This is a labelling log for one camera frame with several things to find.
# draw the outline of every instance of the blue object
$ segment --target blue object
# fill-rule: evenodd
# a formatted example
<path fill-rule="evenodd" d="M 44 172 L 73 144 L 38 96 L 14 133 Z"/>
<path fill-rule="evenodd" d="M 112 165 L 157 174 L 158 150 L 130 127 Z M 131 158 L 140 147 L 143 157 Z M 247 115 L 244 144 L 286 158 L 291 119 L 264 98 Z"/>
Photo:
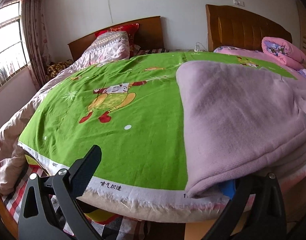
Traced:
<path fill-rule="evenodd" d="M 303 69 L 300 69 L 297 71 L 298 73 L 301 74 L 301 76 L 305 77 L 306 78 L 306 74 L 304 73 Z"/>
<path fill-rule="evenodd" d="M 227 180 L 218 184 L 220 191 L 223 195 L 228 196 L 230 199 L 234 197 L 236 192 L 235 179 Z"/>

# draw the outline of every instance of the cartoon character print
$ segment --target cartoon character print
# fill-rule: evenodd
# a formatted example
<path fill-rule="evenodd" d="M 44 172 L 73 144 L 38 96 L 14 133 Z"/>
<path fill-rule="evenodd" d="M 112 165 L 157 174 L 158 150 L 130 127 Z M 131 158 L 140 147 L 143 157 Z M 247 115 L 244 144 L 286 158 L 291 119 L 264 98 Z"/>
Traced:
<path fill-rule="evenodd" d="M 260 67 L 260 65 L 257 65 L 255 64 L 254 62 L 252 62 L 251 60 L 249 60 L 248 58 L 241 58 L 239 56 L 236 56 L 238 58 L 238 61 L 240 62 L 241 65 L 244 65 L 244 66 L 249 66 L 249 67 Z"/>
<path fill-rule="evenodd" d="M 273 55 L 278 57 L 278 54 L 281 53 L 282 55 L 287 56 L 287 52 L 285 51 L 285 46 L 278 45 L 276 43 L 270 41 L 264 41 L 265 46 L 267 46 L 267 51 L 272 53 Z"/>
<path fill-rule="evenodd" d="M 127 106 L 134 100 L 136 94 L 133 92 L 129 93 L 130 88 L 133 86 L 145 85 L 146 83 L 147 81 L 139 81 L 133 83 L 123 83 L 107 88 L 94 89 L 93 93 L 96 94 L 97 97 L 87 107 L 88 115 L 82 117 L 79 123 L 87 121 L 95 109 L 108 109 L 98 119 L 101 123 L 111 121 L 112 117 L 109 116 L 110 113 Z"/>

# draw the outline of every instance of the pillow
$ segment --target pillow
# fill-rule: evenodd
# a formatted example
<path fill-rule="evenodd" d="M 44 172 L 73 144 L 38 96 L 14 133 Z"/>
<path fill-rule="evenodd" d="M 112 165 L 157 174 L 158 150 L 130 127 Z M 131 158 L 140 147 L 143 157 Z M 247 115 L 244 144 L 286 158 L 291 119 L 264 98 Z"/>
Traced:
<path fill-rule="evenodd" d="M 96 38 L 82 56 L 71 65 L 71 69 L 81 70 L 93 64 L 129 59 L 130 45 L 127 32 L 106 32 Z"/>
<path fill-rule="evenodd" d="M 57 64 L 54 63 L 54 64 L 48 66 L 48 68 L 47 68 L 48 78 L 50 78 L 50 79 L 55 78 L 58 75 L 58 73 L 60 73 L 63 69 L 68 68 L 72 64 L 73 64 L 73 60 L 68 59 L 67 61 L 62 61 L 62 62 L 59 62 Z"/>
<path fill-rule="evenodd" d="M 130 57 L 134 56 L 134 35 L 138 31 L 140 25 L 138 23 L 130 24 L 130 25 L 124 25 L 116 28 L 109 28 L 104 31 L 99 31 L 95 33 L 95 36 L 98 37 L 99 35 L 107 32 L 119 32 L 119 31 L 125 31 L 127 32 L 129 36 L 129 43 L 130 43 Z"/>

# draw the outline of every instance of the purple bedding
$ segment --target purple bedding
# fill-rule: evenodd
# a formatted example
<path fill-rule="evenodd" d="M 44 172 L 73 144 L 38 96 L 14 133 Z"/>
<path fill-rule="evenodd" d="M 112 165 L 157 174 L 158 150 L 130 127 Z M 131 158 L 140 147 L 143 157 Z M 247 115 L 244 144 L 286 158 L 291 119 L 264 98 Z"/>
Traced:
<path fill-rule="evenodd" d="M 184 63 L 176 80 L 189 197 L 264 168 L 280 179 L 306 165 L 306 82 L 212 61 Z"/>

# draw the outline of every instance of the red shoe print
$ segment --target red shoe print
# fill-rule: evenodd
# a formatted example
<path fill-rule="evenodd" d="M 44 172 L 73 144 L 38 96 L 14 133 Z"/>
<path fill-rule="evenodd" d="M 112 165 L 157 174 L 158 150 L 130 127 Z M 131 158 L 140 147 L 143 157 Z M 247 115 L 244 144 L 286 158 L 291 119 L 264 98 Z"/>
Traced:
<path fill-rule="evenodd" d="M 106 111 L 99 117 L 100 122 L 105 123 L 111 121 L 112 117 L 109 116 L 110 111 Z"/>
<path fill-rule="evenodd" d="M 93 111 L 89 112 L 89 114 L 87 116 L 82 117 L 82 119 L 79 121 L 79 123 L 82 123 L 82 122 L 85 122 L 86 120 L 88 120 L 91 117 L 92 114 L 93 114 Z"/>

